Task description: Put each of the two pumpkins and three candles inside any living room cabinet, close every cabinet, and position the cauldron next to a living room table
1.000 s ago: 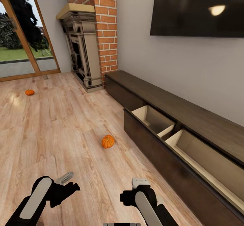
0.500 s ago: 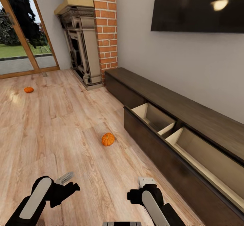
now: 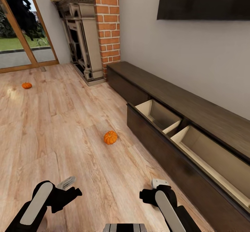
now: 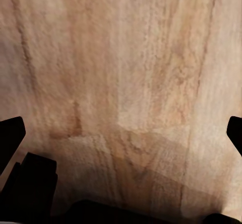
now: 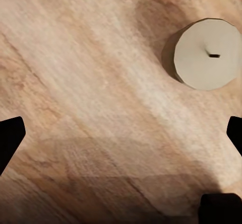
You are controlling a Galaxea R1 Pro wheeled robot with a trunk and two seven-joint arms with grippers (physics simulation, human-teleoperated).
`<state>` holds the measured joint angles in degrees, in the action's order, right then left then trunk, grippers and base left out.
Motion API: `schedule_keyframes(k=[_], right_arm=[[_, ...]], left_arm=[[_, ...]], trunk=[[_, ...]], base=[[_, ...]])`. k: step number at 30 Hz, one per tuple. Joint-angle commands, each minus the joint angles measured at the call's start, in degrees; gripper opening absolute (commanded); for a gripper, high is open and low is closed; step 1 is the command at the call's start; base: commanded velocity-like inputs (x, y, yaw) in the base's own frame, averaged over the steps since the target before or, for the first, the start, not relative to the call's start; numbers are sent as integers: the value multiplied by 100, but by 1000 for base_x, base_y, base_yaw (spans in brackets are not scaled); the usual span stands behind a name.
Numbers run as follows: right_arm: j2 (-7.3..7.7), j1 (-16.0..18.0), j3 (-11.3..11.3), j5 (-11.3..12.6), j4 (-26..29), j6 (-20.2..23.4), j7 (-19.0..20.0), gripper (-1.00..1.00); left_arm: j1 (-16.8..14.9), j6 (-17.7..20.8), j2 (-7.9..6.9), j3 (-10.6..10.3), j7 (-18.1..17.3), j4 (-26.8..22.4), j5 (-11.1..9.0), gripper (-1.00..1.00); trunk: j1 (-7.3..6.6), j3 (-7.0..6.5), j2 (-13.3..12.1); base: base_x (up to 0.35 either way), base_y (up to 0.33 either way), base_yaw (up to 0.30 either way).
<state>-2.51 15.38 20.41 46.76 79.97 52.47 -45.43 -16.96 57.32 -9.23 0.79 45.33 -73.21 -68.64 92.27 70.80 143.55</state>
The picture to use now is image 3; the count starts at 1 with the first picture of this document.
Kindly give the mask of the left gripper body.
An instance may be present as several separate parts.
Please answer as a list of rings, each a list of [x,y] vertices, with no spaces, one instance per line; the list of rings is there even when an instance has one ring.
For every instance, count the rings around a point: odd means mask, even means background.
[[[73,201],[76,197],[75,187],[71,187],[67,191],[62,190],[62,199],[57,205],[51,207],[52,213],[60,211],[64,206]]]

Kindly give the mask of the pillar candle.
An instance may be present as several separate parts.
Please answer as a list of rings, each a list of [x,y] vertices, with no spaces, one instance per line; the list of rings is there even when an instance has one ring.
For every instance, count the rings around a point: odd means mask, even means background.
[[[48,225],[47,219],[43,218],[36,232],[45,232],[47,229],[47,225]]]
[[[45,71],[46,71],[46,69],[45,69],[44,66],[41,66],[40,69],[41,69],[42,72],[45,72]]]
[[[160,209],[159,209],[158,207],[154,206],[153,204],[151,204],[151,205],[152,205],[152,207],[153,207],[153,209],[154,209],[155,211],[160,212]]]

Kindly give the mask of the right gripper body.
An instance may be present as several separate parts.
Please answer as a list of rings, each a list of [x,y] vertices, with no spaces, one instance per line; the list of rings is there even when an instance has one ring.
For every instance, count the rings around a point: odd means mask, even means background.
[[[152,194],[154,191],[155,191],[155,189],[153,189],[153,190],[143,189],[142,197],[143,197],[144,203],[153,204],[154,206],[157,207],[157,205],[155,205],[153,200],[152,200]]]

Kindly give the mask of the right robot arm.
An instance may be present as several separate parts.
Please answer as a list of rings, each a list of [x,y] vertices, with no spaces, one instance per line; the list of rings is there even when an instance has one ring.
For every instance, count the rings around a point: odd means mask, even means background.
[[[160,209],[170,232],[202,232],[183,205],[178,206],[175,192],[167,180],[152,178],[151,190],[140,191],[144,203]]]

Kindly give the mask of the pumpkin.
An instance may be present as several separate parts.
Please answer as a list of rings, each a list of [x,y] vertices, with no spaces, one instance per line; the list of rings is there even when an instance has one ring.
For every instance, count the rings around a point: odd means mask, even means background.
[[[117,139],[117,134],[114,131],[109,131],[104,136],[104,142],[108,145],[115,143]]]
[[[30,84],[30,83],[23,83],[22,84],[22,87],[24,88],[24,89],[28,89],[28,88],[31,88],[32,87],[32,84]]]

